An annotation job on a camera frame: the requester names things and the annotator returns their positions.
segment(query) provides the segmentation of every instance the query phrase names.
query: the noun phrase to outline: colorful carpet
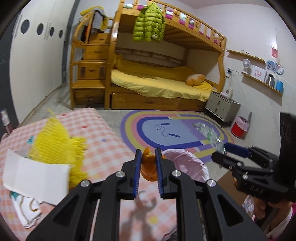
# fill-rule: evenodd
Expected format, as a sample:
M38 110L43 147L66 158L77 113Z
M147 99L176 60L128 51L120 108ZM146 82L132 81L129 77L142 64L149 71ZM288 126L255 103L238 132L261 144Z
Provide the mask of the colorful carpet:
M181 148L206 163L212 160L214 149L194 128L199 122L213 128L224 143L233 142L217 122L198 112L135 110L123 118L120 131L123 141L133 151L143 151L148 146L152 152L157 146L161 150Z

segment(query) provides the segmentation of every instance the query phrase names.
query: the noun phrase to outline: checkered tablecloth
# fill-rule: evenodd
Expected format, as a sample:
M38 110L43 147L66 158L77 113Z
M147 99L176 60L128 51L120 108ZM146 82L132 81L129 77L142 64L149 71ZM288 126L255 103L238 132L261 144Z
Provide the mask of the checkered tablecloth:
M114 134L95 109L86 108L57 116L70 136L85 137L87 150L83 169L91 182L104 180L121 170L122 164L134 159L134 153ZM25 229L14 210L9 191L2 185L2 174L7 149L21 150L31 136L36 136L44 127L46 119L20 127L0 143L0 212L21 240L34 229ZM41 204L39 223L54 208ZM173 200L159 197L157 182L148 182L140 177L139 195L135 201L123 200L120 208L120 241L161 240L163 235L176 226L176 204Z

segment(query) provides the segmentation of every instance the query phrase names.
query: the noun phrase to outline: power plug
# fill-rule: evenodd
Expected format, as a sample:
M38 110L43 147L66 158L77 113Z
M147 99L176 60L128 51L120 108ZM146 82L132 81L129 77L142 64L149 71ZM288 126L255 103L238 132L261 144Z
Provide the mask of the power plug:
M226 76L227 78L229 78L229 77L231 76L231 74L232 74L231 69L230 69L230 68L227 68L227 72L226 72L225 76Z

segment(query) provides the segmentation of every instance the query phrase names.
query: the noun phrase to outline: red trash can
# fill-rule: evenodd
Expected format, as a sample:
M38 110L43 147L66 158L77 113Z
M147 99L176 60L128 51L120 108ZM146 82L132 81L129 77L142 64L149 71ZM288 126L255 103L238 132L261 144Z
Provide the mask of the red trash can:
M246 133L248 127L249 122L245 118L238 116L233 127L231 128L231 133L238 138L242 138Z

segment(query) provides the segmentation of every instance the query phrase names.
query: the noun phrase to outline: blue cup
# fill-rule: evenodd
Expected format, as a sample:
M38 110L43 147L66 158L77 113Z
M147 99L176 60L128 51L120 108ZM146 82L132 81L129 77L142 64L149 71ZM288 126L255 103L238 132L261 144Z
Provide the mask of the blue cup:
M283 82L279 81L276 83L276 90L278 90L279 92L283 93L284 92L284 84Z

